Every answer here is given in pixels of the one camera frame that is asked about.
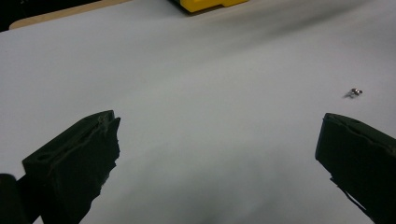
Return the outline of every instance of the yellow and black object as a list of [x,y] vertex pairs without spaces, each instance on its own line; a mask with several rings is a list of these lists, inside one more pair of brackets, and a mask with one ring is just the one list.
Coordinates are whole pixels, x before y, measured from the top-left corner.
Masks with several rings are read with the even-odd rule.
[[231,7],[236,4],[247,2],[248,0],[175,0],[189,12],[196,12],[202,9],[215,6]]

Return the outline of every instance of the yellow tool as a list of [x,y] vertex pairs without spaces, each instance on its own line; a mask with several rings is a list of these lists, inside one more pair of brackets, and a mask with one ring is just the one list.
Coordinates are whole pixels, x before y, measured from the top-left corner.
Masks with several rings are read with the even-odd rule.
[[248,0],[175,0],[182,7],[189,12],[199,11],[209,7],[222,5],[224,7],[231,7],[233,5],[247,2]]

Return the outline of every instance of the white surface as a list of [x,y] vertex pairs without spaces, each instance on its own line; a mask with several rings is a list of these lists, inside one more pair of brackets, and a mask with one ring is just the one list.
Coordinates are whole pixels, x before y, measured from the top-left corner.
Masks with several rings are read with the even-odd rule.
[[4,32],[0,171],[114,109],[118,166],[82,223],[371,223],[314,154],[326,112],[396,136],[395,9],[134,0]]

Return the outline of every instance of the black object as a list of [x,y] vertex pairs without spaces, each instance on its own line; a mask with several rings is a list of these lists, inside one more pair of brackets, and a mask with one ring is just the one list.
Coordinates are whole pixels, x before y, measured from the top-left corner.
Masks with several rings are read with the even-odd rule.
[[[18,182],[0,175],[0,223],[79,223],[120,155],[113,111],[88,116],[22,161]],[[14,206],[14,213],[7,210]]]
[[316,159],[374,223],[396,223],[394,138],[358,120],[326,114]]

